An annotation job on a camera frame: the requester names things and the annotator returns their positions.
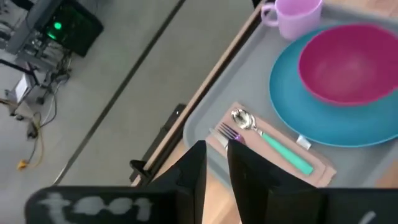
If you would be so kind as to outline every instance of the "tray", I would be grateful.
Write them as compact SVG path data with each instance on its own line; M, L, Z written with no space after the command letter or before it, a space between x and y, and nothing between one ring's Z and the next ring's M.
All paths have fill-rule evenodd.
M347 22L372 22L398 33L398 21L360 14L336 6L325 5L323 25ZM296 139L298 134L289 129L276 115L269 99L268 81L272 66L289 44L275 28L259 25L219 79L210 88L183 130L187 148L205 139L226 110L238 101L258 114L286 136ZM226 158L208 145L208 166L227 187L231 187ZM396 139L372 147L348 149L313 143L310 150L327 157L337 170L329 187L373 187L377 179L398 158Z

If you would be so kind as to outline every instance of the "cup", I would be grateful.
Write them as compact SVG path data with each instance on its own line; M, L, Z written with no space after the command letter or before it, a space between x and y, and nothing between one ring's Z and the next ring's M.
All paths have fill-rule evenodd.
M295 40L316 29L321 21L322 0L276 0L261 7L262 23L278 27L282 37ZM275 11L277 19L272 20L270 13Z

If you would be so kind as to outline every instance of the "bowl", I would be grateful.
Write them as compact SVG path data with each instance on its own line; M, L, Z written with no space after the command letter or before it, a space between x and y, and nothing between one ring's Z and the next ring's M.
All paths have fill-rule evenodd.
M304 47L298 73L318 99L365 105L398 88L398 38L374 24L332 27Z

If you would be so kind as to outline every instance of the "cutlery handle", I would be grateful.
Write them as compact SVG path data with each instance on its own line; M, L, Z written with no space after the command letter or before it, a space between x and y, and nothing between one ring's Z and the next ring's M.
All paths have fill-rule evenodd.
M290 149L286 148L283 146L280 142L272 138L266 133L261 133L261 136L264 140L268 142L268 144L274 148L279 154L285 158L287 161L289 161L294 167L296 167L298 170L303 172L305 175L310 175L313 171L313 167L306 162L303 158L301 158L299 155L291 151Z

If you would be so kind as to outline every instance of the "cup handle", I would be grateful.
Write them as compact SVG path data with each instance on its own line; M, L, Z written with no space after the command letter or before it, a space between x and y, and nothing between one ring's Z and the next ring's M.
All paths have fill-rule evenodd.
M267 26L270 27L277 27L278 26L278 20L270 20L269 19L269 14L265 15L266 12L268 11L276 11L275 9L275 4L274 3L267 3L261 7L261 20L262 23L264 23Z

